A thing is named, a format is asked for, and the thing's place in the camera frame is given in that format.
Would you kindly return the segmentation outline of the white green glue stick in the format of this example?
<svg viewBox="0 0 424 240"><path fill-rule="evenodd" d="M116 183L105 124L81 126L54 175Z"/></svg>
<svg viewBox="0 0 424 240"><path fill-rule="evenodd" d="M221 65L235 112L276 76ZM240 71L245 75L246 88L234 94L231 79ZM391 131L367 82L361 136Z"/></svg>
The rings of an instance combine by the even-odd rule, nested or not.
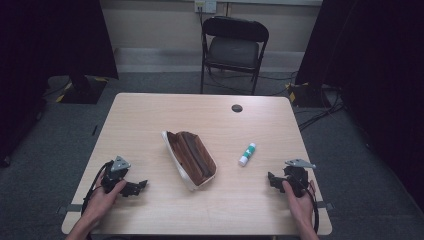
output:
<svg viewBox="0 0 424 240"><path fill-rule="evenodd" d="M256 144L250 143L249 146L244 151L244 153L242 154L242 156L240 157L238 164L240 166L245 166L250 160L251 156L254 154L255 150L256 150Z"/></svg>

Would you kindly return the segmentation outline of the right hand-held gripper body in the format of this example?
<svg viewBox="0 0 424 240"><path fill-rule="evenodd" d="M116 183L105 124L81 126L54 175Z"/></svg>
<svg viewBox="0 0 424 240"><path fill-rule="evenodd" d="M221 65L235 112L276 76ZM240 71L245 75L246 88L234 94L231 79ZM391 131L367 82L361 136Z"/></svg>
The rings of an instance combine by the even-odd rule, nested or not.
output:
<svg viewBox="0 0 424 240"><path fill-rule="evenodd" d="M300 198L302 192L308 188L309 184L306 169L315 169L316 165L303 159L287 160L286 164L287 167L284 168L284 173L287 176L287 181L291 185L294 195Z"/></svg>

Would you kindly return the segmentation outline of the black folding chair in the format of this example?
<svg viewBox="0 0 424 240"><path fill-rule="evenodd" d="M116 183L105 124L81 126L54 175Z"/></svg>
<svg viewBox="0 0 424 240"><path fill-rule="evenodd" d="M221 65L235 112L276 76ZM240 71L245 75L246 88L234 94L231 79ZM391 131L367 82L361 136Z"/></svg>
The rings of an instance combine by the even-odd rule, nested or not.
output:
<svg viewBox="0 0 424 240"><path fill-rule="evenodd" d="M202 61L200 92L204 89L205 71L211 69L250 73L255 93L268 29L260 22L226 16L214 16L201 24Z"/></svg>

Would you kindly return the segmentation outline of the black stand base yellow tape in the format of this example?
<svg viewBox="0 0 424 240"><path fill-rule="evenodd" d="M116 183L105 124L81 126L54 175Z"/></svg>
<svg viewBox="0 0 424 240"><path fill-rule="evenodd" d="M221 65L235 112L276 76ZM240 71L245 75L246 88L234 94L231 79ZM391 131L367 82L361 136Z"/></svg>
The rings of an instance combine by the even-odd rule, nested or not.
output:
<svg viewBox="0 0 424 240"><path fill-rule="evenodd" d="M300 108L330 108L326 94L321 87L313 87L308 83L286 86L288 98L293 106Z"/></svg>
<svg viewBox="0 0 424 240"><path fill-rule="evenodd" d="M66 104L96 104L107 85L103 77L88 76L82 86L68 83L56 99L57 103Z"/></svg>

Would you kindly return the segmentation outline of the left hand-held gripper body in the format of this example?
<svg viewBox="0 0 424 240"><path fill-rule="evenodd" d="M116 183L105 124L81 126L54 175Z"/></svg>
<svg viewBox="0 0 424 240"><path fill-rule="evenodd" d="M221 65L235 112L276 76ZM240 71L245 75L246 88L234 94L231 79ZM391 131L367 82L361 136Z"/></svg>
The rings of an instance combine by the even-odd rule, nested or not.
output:
<svg viewBox="0 0 424 240"><path fill-rule="evenodd" d="M106 164L106 169L101 180L101 186L106 193L110 193L115 185L120 182L127 174L131 164L121 156L117 156Z"/></svg>

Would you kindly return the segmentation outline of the person's right hand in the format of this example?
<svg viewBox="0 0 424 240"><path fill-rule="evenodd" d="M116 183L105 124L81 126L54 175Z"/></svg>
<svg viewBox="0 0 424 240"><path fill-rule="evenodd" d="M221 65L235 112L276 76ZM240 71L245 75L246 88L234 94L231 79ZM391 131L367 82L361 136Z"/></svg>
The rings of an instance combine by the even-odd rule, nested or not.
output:
<svg viewBox="0 0 424 240"><path fill-rule="evenodd" d="M287 181L282 182L288 205L296 226L301 231L313 231L312 213L313 205L308 194L296 197L291 185Z"/></svg>

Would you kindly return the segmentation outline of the brown pencil case white rim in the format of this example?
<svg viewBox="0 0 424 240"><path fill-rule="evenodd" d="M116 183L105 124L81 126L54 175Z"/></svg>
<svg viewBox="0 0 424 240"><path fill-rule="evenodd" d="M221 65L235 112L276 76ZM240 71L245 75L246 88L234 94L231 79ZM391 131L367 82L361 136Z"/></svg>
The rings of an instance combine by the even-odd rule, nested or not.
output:
<svg viewBox="0 0 424 240"><path fill-rule="evenodd" d="M215 177L216 162L198 135L187 131L163 131L162 137L183 183L190 191L201 188Z"/></svg>

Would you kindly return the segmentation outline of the person's left hand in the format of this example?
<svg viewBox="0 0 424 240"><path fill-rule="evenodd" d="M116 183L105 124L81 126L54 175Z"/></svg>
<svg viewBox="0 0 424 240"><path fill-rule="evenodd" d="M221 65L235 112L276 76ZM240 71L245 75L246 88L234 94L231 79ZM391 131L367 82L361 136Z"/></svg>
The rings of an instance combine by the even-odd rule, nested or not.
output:
<svg viewBox="0 0 424 240"><path fill-rule="evenodd" d="M96 181L95 189L83 214L83 217L91 224L97 223L108 213L118 194L126 185L125 180L120 180L109 193L106 193L101 185L103 175L104 173L101 173Z"/></svg>

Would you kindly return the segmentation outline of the white wall socket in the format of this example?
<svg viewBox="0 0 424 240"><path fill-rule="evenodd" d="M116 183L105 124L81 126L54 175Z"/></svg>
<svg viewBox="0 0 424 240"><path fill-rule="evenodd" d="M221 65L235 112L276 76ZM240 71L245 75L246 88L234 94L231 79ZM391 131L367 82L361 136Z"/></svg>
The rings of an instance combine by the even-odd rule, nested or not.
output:
<svg viewBox="0 0 424 240"><path fill-rule="evenodd" d="M196 13L215 14L217 11L216 0L195 0L194 10Z"/></svg>

